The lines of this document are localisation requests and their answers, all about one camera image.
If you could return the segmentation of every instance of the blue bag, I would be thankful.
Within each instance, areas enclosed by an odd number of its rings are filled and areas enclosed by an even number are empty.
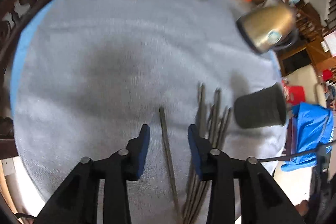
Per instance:
[[[297,117],[297,146],[296,152],[314,149],[319,143],[328,143],[334,137],[334,118],[331,110],[319,105],[300,103],[292,108]],[[286,161],[281,166],[283,171],[292,171],[302,167],[316,165],[316,154],[309,153]]]

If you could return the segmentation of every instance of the gray tablecloth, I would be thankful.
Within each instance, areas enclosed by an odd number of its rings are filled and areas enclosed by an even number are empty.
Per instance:
[[[81,157],[109,157],[147,123],[144,175],[128,183],[131,217],[175,223],[159,106],[182,206],[198,82],[208,102],[222,88],[222,105],[232,106],[279,81],[270,55],[243,41],[231,9],[228,0],[55,0],[31,41],[14,115],[18,152],[44,200]],[[238,159],[271,157],[284,142],[283,127],[243,130],[232,118],[223,150]],[[197,223],[205,223],[207,205]]]

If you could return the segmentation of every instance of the poster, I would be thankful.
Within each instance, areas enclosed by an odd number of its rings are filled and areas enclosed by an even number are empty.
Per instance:
[[[330,54],[332,57],[336,56],[336,31],[332,32],[331,34],[323,37],[325,43],[327,44]]]

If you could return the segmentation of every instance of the black cable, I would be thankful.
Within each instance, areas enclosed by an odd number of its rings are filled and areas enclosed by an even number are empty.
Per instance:
[[[23,213],[16,213],[15,216],[16,216],[17,219],[19,219],[21,217],[23,217],[23,218],[30,218],[30,219],[34,219],[34,220],[36,219],[35,216],[31,216],[31,215],[23,214]]]
[[[299,153],[295,153],[295,154],[291,154],[291,155],[285,155],[285,156],[280,156],[280,157],[275,157],[275,158],[266,158],[266,159],[259,159],[259,162],[269,162],[269,161],[276,161],[276,160],[290,160],[292,158],[298,157],[298,156],[303,156],[305,154],[309,154],[309,153],[316,153],[317,150],[321,147],[328,147],[328,146],[332,146],[336,143],[336,140],[330,142],[330,143],[326,143],[326,144],[320,144],[318,145],[316,148],[314,149],[310,149],[310,150],[306,150],[306,151],[302,151]]]

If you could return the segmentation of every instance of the black mug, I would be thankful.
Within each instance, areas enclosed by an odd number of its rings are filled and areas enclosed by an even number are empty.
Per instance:
[[[258,128],[286,123],[287,110],[282,86],[279,83],[252,94],[239,97],[234,114],[241,128]]]

